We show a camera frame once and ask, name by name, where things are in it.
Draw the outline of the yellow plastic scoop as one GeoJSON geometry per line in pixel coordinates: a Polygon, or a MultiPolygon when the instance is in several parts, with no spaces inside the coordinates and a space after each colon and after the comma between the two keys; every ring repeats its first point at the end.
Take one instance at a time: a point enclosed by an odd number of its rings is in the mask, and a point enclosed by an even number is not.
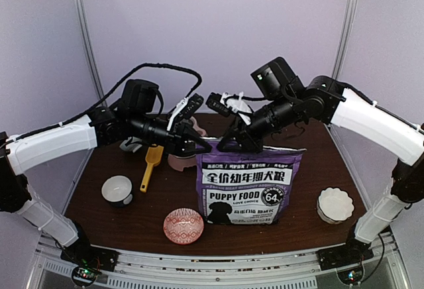
{"type": "Polygon", "coordinates": [[[149,147],[145,156],[146,169],[140,184],[140,191],[146,193],[153,169],[161,163],[164,147],[154,146],[149,147]]]}

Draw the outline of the purple puppy food bag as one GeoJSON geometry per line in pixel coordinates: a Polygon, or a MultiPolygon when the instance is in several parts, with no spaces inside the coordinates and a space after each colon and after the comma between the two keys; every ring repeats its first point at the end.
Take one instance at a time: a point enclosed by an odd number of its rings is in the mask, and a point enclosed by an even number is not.
{"type": "Polygon", "coordinates": [[[271,225],[290,202],[305,149],[265,146],[259,153],[221,152],[208,137],[209,153],[198,154],[199,212],[214,225],[271,225]]]}

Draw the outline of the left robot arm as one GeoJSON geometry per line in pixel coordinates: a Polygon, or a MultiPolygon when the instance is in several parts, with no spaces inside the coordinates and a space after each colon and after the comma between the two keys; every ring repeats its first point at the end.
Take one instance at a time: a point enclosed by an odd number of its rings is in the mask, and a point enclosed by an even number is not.
{"type": "Polygon", "coordinates": [[[211,151],[211,145],[186,121],[202,104],[194,94],[184,98],[169,120],[153,117],[157,84],[128,80],[123,94],[111,107],[93,107],[69,123],[41,132],[8,137],[1,133],[1,211],[16,213],[53,237],[62,250],[81,265],[95,260],[82,227],[64,217],[28,186],[25,172],[39,164],[80,150],[92,150],[134,138],[141,145],[162,146],[164,151],[187,157],[211,151]]]}

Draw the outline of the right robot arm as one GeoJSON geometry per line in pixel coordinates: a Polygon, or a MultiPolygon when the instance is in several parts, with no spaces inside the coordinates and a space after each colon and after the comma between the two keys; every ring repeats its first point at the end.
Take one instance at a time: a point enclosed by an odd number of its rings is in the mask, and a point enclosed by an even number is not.
{"type": "Polygon", "coordinates": [[[255,70],[252,79],[269,103],[257,111],[242,94],[212,93],[207,106],[236,116],[217,148],[222,152],[260,152],[264,137],[288,125],[315,119],[362,135],[397,156],[387,196],[360,217],[339,256],[354,263],[365,248],[409,204],[423,199],[423,129],[379,106],[348,83],[317,76],[308,86],[277,57],[255,70]]]}

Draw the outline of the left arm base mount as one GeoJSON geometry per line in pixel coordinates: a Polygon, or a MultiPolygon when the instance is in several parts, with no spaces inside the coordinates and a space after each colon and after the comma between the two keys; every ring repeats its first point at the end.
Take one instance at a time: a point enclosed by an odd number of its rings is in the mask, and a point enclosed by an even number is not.
{"type": "Polygon", "coordinates": [[[117,251],[101,247],[92,247],[90,254],[79,261],[71,272],[72,282],[81,288],[94,284],[103,271],[113,272],[119,257],[117,251]]]}

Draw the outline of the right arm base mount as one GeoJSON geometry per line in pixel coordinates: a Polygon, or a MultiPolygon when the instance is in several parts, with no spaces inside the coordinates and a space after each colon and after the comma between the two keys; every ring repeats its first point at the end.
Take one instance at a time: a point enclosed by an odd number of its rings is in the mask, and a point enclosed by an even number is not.
{"type": "Polygon", "coordinates": [[[347,286],[360,286],[364,284],[380,267],[385,249],[382,251],[376,266],[366,274],[364,262],[374,258],[370,248],[351,248],[347,244],[320,249],[317,251],[317,260],[322,271],[336,269],[339,281],[347,286]]]}

